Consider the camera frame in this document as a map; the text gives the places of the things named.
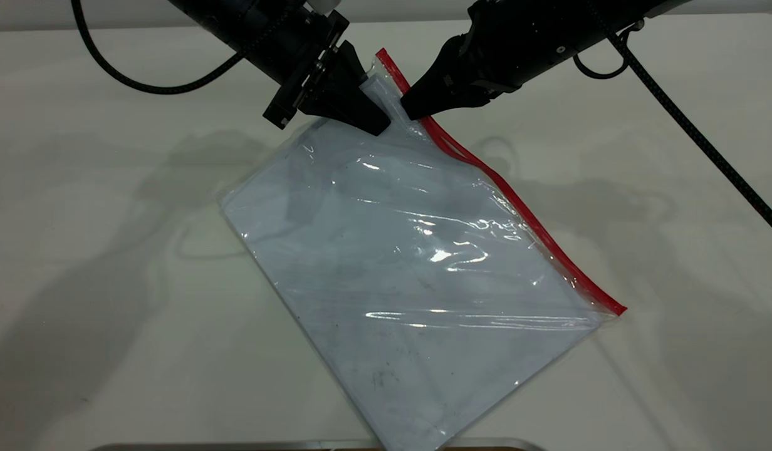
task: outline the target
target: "ziplock bag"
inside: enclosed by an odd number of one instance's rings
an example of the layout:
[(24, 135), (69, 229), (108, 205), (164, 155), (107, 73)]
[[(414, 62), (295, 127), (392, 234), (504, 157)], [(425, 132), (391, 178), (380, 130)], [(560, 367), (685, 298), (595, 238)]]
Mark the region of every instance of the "ziplock bag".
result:
[(319, 119), (221, 205), (383, 446), (431, 451), (624, 307), (378, 57), (389, 129)]

